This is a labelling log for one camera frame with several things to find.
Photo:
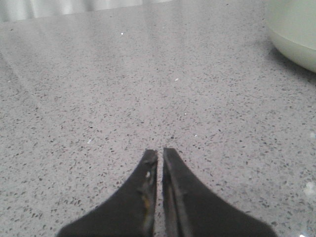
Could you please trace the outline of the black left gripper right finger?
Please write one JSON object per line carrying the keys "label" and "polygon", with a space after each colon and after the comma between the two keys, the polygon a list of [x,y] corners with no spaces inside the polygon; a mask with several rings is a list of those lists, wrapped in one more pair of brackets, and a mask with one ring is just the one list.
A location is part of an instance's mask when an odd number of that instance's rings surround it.
{"label": "black left gripper right finger", "polygon": [[185,165],[173,148],[163,149],[163,208],[169,237],[274,237],[265,223],[231,206]]}

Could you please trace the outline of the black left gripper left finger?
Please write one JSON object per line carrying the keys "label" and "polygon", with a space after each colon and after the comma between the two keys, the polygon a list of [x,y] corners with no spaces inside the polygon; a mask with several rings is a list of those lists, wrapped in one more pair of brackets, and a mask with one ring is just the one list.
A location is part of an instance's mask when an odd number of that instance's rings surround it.
{"label": "black left gripper left finger", "polygon": [[126,182],[104,203],[64,226],[60,237],[152,237],[158,155],[145,150]]}

